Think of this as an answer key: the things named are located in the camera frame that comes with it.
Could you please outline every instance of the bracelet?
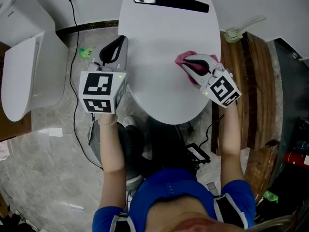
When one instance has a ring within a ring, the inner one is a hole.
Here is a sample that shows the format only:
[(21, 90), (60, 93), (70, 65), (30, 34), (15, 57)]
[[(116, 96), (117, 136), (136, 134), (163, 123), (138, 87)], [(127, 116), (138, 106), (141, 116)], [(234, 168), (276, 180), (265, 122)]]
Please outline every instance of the bracelet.
[(112, 121), (112, 123), (110, 124), (102, 124), (101, 121), (100, 121), (101, 118), (98, 119), (98, 124), (100, 126), (104, 126), (104, 127), (109, 127), (109, 126), (113, 126), (114, 124), (117, 123), (117, 120), (118, 120), (118, 116), (115, 114), (115, 119)]

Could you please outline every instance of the tile floor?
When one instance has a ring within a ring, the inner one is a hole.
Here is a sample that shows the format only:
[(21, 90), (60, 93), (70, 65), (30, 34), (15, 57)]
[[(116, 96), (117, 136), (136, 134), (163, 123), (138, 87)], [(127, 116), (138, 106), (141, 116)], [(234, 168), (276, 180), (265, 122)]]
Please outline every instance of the tile floor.
[[(79, 48), (94, 47), (117, 34), (118, 28), (83, 31)], [(69, 68), (76, 47), (76, 33), (66, 36), (63, 41), (70, 48), (63, 97), (54, 106), (33, 110), (32, 132), (8, 141), (11, 156), (0, 162), (0, 180), (13, 198), (10, 199), (12, 210), (18, 209), (39, 229), (90, 232), (93, 214), (101, 197), (103, 173), (87, 161), (73, 134), (72, 117), (76, 100), (69, 84)], [(77, 56), (72, 73), (75, 87), (79, 84), (80, 71), (86, 67), (87, 60)], [(129, 93), (125, 94), (117, 113), (119, 121), (132, 115), (140, 128), (144, 128), (146, 114)], [(205, 139), (206, 128), (211, 124), (211, 103), (191, 124), (195, 131), (187, 142), (198, 144)], [(87, 145), (89, 125), (89, 115), (79, 106), (76, 114), (78, 135), (86, 153), (96, 160)], [(210, 140), (202, 148), (210, 155), (211, 163), (203, 165), (197, 177), (203, 185), (213, 181), (220, 188), (221, 159), (210, 152)], [(243, 169), (248, 155), (248, 149), (242, 151)]]

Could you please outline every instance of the blue shirt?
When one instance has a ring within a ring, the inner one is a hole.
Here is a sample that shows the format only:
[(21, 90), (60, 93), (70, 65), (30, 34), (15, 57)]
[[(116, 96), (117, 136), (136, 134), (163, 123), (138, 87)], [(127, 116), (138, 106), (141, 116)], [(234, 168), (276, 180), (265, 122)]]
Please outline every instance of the blue shirt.
[[(221, 194), (228, 193), (237, 207), (245, 213), (248, 226), (253, 225), (255, 216), (255, 199), (249, 183), (244, 180), (234, 180), (226, 184)], [(190, 195), (198, 198), (204, 205), (208, 215), (217, 219), (214, 211), (214, 196), (197, 181), (197, 178), (183, 169), (163, 169), (141, 185), (132, 199), (128, 215), (132, 219), (136, 232), (144, 232), (147, 213), (156, 200)], [(119, 207), (104, 207), (99, 209), (93, 219), (93, 232), (109, 232), (112, 219), (123, 210)]]

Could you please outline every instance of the white wall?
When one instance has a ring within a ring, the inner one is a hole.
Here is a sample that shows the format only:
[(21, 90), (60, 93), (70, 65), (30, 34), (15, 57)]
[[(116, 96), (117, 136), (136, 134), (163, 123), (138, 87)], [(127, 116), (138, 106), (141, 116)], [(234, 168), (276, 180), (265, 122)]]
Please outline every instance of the white wall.
[[(67, 0), (38, 0), (56, 22), (57, 29), (74, 25)], [(78, 24), (119, 18), (122, 0), (73, 0)], [(269, 41), (282, 37), (302, 57), (309, 57), (309, 0), (212, 0), (220, 29), (237, 26), (255, 15), (267, 21), (249, 32)]]

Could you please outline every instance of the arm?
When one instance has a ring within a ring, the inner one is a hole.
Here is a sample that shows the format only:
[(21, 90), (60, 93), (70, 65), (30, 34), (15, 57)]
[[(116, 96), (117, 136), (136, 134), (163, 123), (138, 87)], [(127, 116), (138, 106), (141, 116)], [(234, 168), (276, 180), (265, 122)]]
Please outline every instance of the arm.
[(243, 180), (240, 164), (240, 128), (236, 103), (225, 110), (222, 158), (221, 187), (233, 180)]
[[(114, 115), (101, 115), (99, 118), (102, 124), (110, 124), (114, 119)], [(117, 124), (109, 127), (100, 126), (100, 153), (104, 182), (99, 209), (107, 206), (125, 208), (125, 158), (119, 141)]]

